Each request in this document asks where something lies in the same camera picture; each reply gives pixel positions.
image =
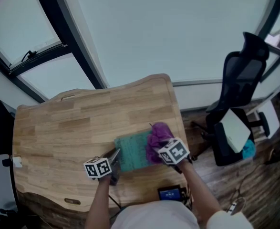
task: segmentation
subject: blue cloth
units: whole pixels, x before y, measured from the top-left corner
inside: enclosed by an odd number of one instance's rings
[[[255,153],[256,153],[255,144],[250,139],[248,139],[242,150],[243,159],[254,157]]]

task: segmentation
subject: teal cloth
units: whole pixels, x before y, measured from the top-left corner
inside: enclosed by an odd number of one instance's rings
[[[243,159],[254,157],[255,153],[256,153],[255,144],[252,142],[252,140],[248,139],[242,150]]]
[[[115,148],[120,148],[119,163],[121,171],[131,171],[151,166],[146,159],[147,136],[152,131],[120,137],[114,140]]]

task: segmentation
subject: small screen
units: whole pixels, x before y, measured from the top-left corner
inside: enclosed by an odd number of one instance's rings
[[[179,189],[172,189],[166,191],[160,191],[160,200],[180,200],[180,192]]]

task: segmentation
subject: wooden floor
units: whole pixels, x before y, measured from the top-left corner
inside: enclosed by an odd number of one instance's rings
[[[246,109],[258,104],[251,103]],[[280,101],[273,100],[278,118],[280,120]],[[192,154],[204,148],[205,143],[200,136],[200,129],[190,127],[190,121],[205,124],[205,110],[183,112],[182,118],[187,135],[187,142]],[[258,136],[258,129],[254,129],[254,136]],[[280,147],[280,130],[271,140],[256,143],[257,155],[236,164],[218,167],[215,164],[213,151],[207,149],[194,162],[196,171],[210,187],[219,200],[223,209],[230,205],[230,198],[240,184],[242,178],[252,172],[257,165],[268,159],[272,148]],[[243,183],[241,193],[247,200],[243,213],[254,228],[280,228],[280,162],[271,165],[261,165]],[[19,201],[30,214],[39,215],[53,228],[83,229],[86,213],[67,210],[54,202],[36,194],[18,192]],[[31,217],[32,228],[50,228],[39,217]]]

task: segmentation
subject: wooden desk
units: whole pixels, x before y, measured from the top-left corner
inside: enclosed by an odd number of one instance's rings
[[[83,163],[114,148],[114,139],[165,122],[186,144],[174,89],[166,74],[102,90],[71,90],[36,105],[17,109],[13,155],[16,189],[44,196],[67,209],[88,211],[97,181],[88,178]],[[158,200],[157,188],[185,184],[164,165],[121,173],[109,193],[122,205]],[[80,201],[80,205],[65,202]],[[116,205],[109,201],[109,207]]]

